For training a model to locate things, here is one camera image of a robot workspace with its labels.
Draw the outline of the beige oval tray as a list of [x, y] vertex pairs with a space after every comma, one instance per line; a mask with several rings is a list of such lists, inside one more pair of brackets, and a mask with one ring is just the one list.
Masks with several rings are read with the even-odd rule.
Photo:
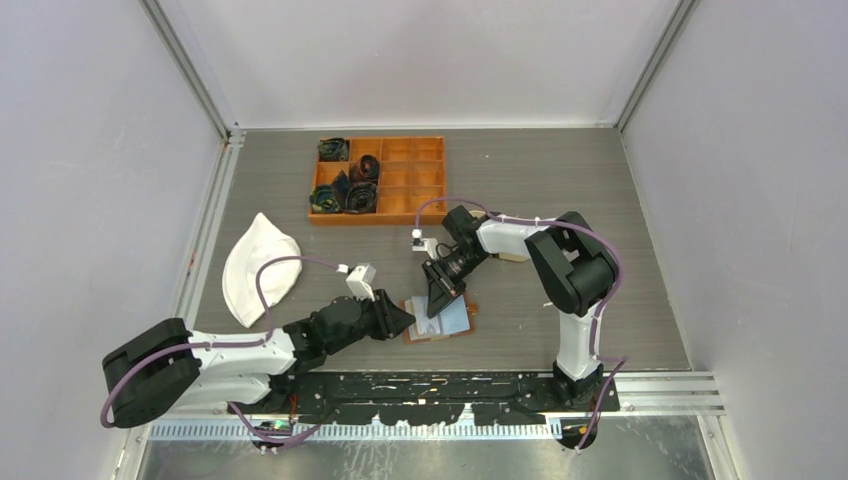
[[[476, 209], [470, 210], [469, 213], [474, 218], [482, 218], [485, 215], [485, 213], [482, 210], [476, 210]], [[511, 254], [511, 253], [508, 253], [508, 252], [499, 252], [499, 253], [493, 254], [492, 257], [494, 259], [498, 259], [498, 260], [502, 260], [502, 261], [506, 261], [506, 262], [513, 262], [513, 263], [523, 263], [523, 262], [527, 262], [529, 260], [528, 257], [523, 257], [523, 256], [520, 256], [520, 255]]]

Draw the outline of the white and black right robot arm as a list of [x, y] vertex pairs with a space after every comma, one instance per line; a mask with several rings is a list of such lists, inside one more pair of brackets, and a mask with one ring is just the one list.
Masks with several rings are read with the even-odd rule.
[[500, 254], [532, 262], [548, 300], [559, 315], [560, 346], [553, 363], [553, 388], [567, 410], [582, 409], [603, 377], [599, 323], [605, 303], [620, 280], [620, 263], [584, 218], [568, 212], [555, 219], [521, 219], [503, 214], [473, 216], [465, 207], [450, 210], [442, 225], [454, 240], [439, 255], [437, 242], [412, 231], [412, 247], [425, 251], [427, 314], [434, 317], [466, 290], [465, 279], [485, 260]]

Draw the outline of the brown leather card holder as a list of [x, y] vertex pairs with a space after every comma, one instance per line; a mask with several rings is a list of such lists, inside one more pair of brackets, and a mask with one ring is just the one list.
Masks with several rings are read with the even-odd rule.
[[434, 317], [427, 316], [426, 307], [426, 296], [413, 296], [401, 302], [401, 308], [415, 317], [415, 323], [403, 333], [405, 343], [434, 342], [475, 331], [478, 306], [469, 301], [468, 295], [455, 299]]

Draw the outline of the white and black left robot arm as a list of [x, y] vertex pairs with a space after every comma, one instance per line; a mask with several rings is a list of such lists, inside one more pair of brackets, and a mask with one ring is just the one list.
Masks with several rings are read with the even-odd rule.
[[129, 429], [178, 407], [223, 403], [277, 413], [292, 397], [280, 376], [320, 367], [365, 338], [396, 338], [415, 321], [383, 289], [371, 298], [338, 297], [266, 333], [191, 331], [183, 319], [168, 318], [103, 358], [108, 395], [100, 422]]

